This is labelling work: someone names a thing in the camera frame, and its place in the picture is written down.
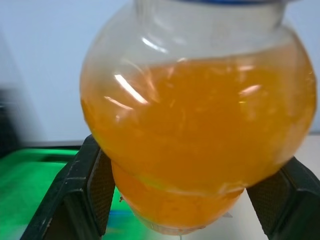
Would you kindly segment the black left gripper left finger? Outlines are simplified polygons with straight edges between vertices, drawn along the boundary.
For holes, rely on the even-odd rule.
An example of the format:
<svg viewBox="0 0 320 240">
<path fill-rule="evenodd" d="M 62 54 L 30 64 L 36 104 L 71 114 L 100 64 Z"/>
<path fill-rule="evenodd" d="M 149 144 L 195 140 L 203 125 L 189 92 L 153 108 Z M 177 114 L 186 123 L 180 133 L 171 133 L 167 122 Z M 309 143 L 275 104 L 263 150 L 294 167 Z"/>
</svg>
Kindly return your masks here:
<svg viewBox="0 0 320 240">
<path fill-rule="evenodd" d="M 111 161 L 89 135 L 54 178 L 20 240 L 101 240 L 114 191 Z"/>
</svg>

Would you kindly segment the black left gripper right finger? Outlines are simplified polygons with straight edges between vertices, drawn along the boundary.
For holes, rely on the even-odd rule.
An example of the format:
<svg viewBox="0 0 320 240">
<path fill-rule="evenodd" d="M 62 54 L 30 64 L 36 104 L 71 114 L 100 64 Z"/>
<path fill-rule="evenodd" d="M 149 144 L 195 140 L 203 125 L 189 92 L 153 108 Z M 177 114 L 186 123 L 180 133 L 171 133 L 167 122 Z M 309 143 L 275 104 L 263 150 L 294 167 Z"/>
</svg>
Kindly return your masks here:
<svg viewBox="0 0 320 240">
<path fill-rule="evenodd" d="M 320 180 L 295 157 L 246 191 L 268 240 L 320 240 Z"/>
</svg>

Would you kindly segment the orange juice bottle blue cap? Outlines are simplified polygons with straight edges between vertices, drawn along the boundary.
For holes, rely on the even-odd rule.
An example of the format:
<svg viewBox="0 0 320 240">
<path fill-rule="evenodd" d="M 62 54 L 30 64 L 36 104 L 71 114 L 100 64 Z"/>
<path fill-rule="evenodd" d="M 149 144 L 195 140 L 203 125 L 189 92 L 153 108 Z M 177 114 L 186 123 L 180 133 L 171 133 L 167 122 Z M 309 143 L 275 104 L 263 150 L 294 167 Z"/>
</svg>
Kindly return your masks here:
<svg viewBox="0 0 320 240">
<path fill-rule="evenodd" d="M 128 0 L 95 37 L 84 119 L 148 227 L 208 226 L 302 144 L 317 81 L 293 1 Z"/>
</svg>

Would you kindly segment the green plastic basket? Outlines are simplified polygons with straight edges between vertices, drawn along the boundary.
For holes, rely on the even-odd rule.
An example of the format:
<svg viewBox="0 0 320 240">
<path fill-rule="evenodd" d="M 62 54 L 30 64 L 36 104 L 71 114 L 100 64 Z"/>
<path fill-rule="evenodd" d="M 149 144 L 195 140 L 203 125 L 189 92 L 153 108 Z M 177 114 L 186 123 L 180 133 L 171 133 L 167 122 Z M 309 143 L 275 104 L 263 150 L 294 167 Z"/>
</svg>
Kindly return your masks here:
<svg viewBox="0 0 320 240">
<path fill-rule="evenodd" d="M 29 148 L 0 159 L 0 240 L 20 240 L 58 172 L 77 154 L 74 149 Z M 159 240 L 113 194 L 102 240 Z"/>
</svg>

